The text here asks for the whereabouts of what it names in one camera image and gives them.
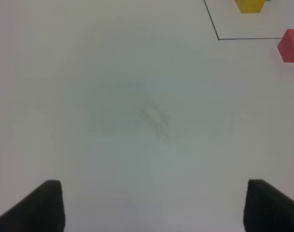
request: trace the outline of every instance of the yellow cube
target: yellow cube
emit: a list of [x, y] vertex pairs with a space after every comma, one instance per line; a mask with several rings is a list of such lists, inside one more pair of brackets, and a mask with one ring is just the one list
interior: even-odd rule
[[241, 13], [260, 13], [265, 0], [235, 0]]

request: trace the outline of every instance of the red block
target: red block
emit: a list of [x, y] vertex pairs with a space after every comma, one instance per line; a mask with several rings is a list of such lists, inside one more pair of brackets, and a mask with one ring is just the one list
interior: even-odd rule
[[294, 63], [294, 29], [287, 29], [278, 49], [284, 62]]

